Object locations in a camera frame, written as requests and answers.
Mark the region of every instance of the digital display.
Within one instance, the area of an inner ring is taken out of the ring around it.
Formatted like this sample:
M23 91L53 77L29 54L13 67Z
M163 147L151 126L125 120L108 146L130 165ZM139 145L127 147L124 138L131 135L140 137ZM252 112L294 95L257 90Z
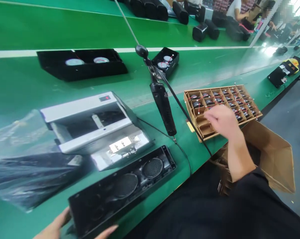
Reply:
M110 100L110 96L103 96L103 97L100 97L99 100L102 102L102 101L106 101L106 100Z

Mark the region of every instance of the black cable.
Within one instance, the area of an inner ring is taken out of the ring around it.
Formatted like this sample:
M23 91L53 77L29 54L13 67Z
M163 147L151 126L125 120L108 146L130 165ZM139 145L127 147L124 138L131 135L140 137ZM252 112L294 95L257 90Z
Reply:
M157 131L159 131L160 133L162 133L163 135L167 136L169 139L171 139L182 151L182 153L184 154L184 156L186 157L187 161L188 161L188 164L189 164L189 169L190 169L190 176L192 175L192 172L191 172L191 166L190 166L190 161L188 159L188 156L187 154L184 152L184 150L181 148L181 146L173 139L171 138L169 135L165 134L164 132L162 132L161 130L159 130L158 128L156 128L155 126L153 126L152 124L144 121L143 119L140 119L139 117L137 117L138 120L144 122L145 124L151 126L152 128L156 129Z
M204 144L204 146L206 147L207 151L210 154L210 157L212 157L212 153L209 150L207 144L204 142L202 136L199 134L199 132L197 131L196 127L194 126L194 124L192 123L192 120L190 119L190 117L188 116L188 114L186 113L186 111L184 110L183 106L181 105L179 99L177 98L176 94L174 93L173 89L171 88L169 82L167 81L166 77L162 74L162 72L160 70L158 70L156 67L153 67L155 69L155 71L157 72L157 74L159 73L159 75L161 76L161 78L163 79L163 81L166 83L166 85L168 86L169 90L171 91L174 99L176 100L176 102L178 103L180 109L182 110L183 114L186 116L186 118L188 119L188 121L190 122L190 124L192 125L194 131L197 133L198 137L200 138L200 140L202 141L202 143Z

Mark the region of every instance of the worker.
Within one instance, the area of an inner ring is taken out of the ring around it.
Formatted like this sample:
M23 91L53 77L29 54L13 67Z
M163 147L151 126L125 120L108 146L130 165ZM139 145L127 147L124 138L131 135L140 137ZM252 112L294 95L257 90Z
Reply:
M198 196L195 195L198 189L175 198L153 222L146 239L300 239L300 217L279 199L264 173L254 165L232 109L218 105L204 116L228 139L228 166L236 186L229 197ZM68 211L66 209L35 239L58 239ZM107 238L116 228L117 225L108 228L96 239Z
M262 20L265 20L267 16L270 14L272 8L274 7L275 1L269 1L266 7L263 8L262 12L260 12L256 17L252 20L252 24L255 24L257 19L261 17Z
M243 14L240 13L242 3L247 4L248 2L249 0L234 0L229 6L226 15L233 17L238 22L240 22L243 18L249 17L249 11Z

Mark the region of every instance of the wooden tray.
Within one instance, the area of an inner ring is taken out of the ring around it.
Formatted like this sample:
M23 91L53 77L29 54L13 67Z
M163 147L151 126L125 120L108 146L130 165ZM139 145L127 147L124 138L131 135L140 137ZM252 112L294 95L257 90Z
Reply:
M210 97L204 98L204 94L208 94L210 95ZM198 98L193 100L190 98L192 95L197 95ZM217 103L216 98L223 100L223 102ZM211 100L212 102L214 102L214 104L207 105L206 100ZM193 107L193 103L196 101L201 103L201 107ZM209 110L217 104L223 104L230 108L229 103L233 103L235 107L233 107L232 109L236 109L238 111L237 115L242 117L242 120L238 121L239 125L251 120L255 120L258 117L262 116L261 111L254 103L254 100L252 99L244 85L185 90L184 102L186 103L186 107L192 123L197 128L204 141L219 135L219 133L217 133L216 130L212 127L211 123L203 116L205 111Z

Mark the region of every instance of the white shirt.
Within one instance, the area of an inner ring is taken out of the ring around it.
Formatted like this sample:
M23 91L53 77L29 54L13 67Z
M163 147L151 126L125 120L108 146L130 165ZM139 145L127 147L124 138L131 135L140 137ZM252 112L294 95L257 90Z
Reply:
M236 20L234 10L237 8L237 9L239 9L239 11L241 11L241 5L242 5L241 0L234 0L231 3L231 5L229 6L229 9L228 9L226 15L233 17L234 20Z

